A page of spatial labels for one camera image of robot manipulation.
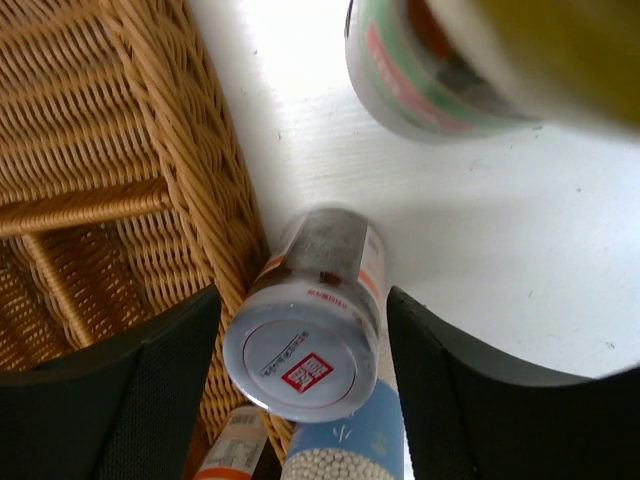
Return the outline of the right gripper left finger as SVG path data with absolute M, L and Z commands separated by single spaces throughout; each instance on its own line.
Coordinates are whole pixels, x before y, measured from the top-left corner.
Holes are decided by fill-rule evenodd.
M 210 285 L 106 340 L 3 373 L 2 478 L 181 478 L 220 310 Z

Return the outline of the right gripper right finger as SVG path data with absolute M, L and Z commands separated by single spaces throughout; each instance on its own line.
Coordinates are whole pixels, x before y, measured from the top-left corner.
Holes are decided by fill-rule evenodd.
M 589 379 L 500 351 L 399 288 L 392 358 L 419 479 L 635 479 L 639 371 Z

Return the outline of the brown jar white lid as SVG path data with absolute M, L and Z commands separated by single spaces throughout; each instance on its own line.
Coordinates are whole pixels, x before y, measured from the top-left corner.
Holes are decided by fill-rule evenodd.
M 258 407 L 244 405 L 234 409 L 194 479 L 250 480 L 267 440 Z
M 377 381 L 386 294 L 385 245 L 366 217 L 339 207 L 303 213 L 224 336 L 230 378 L 287 420 L 351 414 Z

